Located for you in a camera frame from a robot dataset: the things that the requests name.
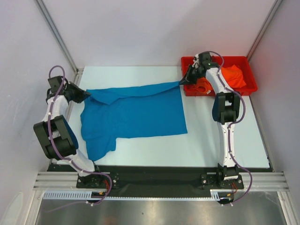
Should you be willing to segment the blue polo t-shirt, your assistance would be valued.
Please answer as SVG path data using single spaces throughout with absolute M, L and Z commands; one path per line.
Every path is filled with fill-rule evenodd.
M 88 92 L 81 114 L 81 136 L 92 161 L 114 151 L 117 138 L 188 132 L 178 81 Z

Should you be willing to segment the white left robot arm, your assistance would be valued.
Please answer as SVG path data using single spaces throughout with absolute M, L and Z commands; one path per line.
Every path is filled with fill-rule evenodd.
M 47 158 L 68 163 L 78 173 L 77 188 L 99 188 L 103 175 L 95 164 L 79 151 L 78 140 L 69 126 L 65 113 L 70 102 L 81 103 L 90 93 L 80 89 L 63 76 L 48 79 L 47 112 L 33 130 Z

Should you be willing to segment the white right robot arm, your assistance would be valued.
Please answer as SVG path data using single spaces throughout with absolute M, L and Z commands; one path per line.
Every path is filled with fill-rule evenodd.
M 239 179 L 233 139 L 235 124 L 241 122 L 245 116 L 243 114 L 239 118 L 240 104 L 245 106 L 245 103 L 241 95 L 230 87 L 221 72 L 224 58 L 221 57 L 222 63 L 219 65 L 212 61 L 211 53 L 212 51 L 206 51 L 194 56 L 193 64 L 188 66 L 180 85 L 196 84 L 199 79 L 206 78 L 215 92 L 212 117 L 219 130 L 221 160 L 217 165 L 213 185 L 228 189 Z

